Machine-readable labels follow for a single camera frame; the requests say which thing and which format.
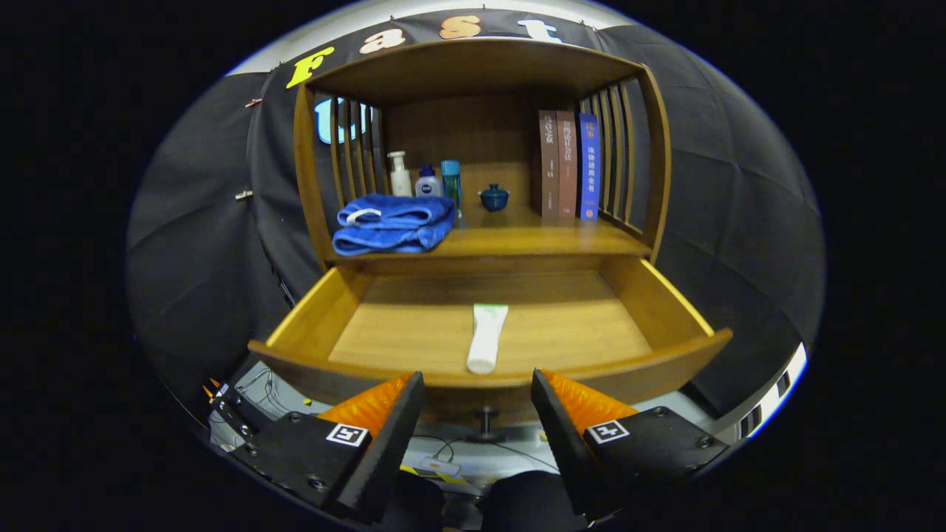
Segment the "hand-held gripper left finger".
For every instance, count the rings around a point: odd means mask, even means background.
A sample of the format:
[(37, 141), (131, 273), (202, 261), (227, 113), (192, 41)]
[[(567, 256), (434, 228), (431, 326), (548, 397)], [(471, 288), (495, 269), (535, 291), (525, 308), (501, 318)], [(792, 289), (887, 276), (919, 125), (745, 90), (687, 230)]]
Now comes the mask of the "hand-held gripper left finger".
[(381, 521), (425, 400), (422, 372), (385, 381), (321, 415), (290, 412), (231, 457), (305, 508)]

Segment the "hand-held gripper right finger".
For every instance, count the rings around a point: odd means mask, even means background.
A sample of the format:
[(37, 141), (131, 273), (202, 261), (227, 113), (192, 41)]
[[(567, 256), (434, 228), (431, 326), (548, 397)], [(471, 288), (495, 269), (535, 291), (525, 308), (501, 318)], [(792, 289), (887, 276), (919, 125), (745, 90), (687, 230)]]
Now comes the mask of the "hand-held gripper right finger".
[(531, 403), (572, 508), (591, 521), (676, 497), (731, 450), (666, 406), (639, 411), (544, 368)]

